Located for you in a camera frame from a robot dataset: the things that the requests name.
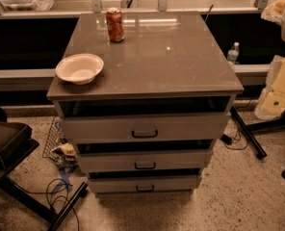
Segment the plastic bottle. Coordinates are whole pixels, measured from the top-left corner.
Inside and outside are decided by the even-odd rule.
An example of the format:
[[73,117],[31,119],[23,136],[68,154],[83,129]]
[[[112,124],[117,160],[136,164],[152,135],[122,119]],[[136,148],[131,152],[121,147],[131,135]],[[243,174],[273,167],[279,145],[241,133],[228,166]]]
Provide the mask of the plastic bottle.
[[230,65],[234,65],[240,53],[239,42],[235,42],[229,49],[227,54],[227,60]]

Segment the white bowl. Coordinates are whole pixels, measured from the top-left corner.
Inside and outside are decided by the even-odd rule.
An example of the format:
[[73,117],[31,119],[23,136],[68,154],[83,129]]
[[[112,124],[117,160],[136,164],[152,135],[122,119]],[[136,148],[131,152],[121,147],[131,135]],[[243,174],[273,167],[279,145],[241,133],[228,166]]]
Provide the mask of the white bowl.
[[62,59],[56,66],[56,74],[64,81],[76,85],[90,83],[103,69],[104,62],[93,54],[77,54]]

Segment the gray countertop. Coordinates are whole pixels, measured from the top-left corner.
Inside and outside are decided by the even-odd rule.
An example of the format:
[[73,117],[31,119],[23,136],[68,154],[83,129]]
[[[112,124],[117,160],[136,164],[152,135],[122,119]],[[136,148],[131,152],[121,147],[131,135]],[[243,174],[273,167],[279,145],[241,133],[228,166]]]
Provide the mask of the gray countertop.
[[108,40],[104,13],[79,18],[64,57],[92,53],[104,68],[84,86],[55,76],[50,100],[181,97],[243,90],[198,12],[124,13],[125,40]]

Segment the white drawer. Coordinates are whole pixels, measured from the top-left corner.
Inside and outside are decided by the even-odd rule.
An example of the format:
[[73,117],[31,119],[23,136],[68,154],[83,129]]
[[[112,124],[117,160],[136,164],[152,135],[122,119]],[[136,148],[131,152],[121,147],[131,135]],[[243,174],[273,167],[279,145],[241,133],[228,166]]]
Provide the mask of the white drawer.
[[140,115],[65,118],[62,128],[71,143],[122,141],[178,141],[218,139],[225,129],[226,115]]
[[180,176],[166,178],[139,178],[139,179],[114,179],[97,180],[89,179],[89,187],[93,193],[152,193],[189,191],[192,192],[199,186],[201,177]]
[[148,154],[98,153],[78,154],[77,163],[84,173],[124,170],[151,170],[207,167],[212,149],[195,151],[152,151]]

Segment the red can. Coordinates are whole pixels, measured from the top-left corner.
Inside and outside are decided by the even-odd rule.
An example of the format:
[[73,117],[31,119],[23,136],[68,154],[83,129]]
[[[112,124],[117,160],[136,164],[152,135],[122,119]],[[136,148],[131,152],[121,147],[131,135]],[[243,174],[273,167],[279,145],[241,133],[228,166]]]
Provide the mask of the red can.
[[107,10],[106,24],[107,24],[108,34],[112,42],[121,42],[124,40],[122,13],[120,9],[109,8]]

